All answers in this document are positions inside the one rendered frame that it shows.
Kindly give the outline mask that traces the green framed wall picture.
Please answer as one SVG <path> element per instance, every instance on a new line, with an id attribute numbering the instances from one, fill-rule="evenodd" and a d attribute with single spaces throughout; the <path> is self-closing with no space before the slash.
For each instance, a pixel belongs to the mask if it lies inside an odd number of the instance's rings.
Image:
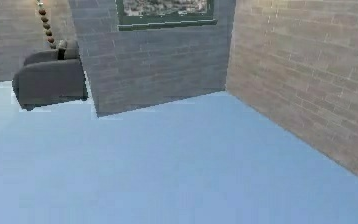
<path id="1" fill-rule="evenodd" d="M 214 0 L 116 0 L 118 29 L 215 25 Z"/>

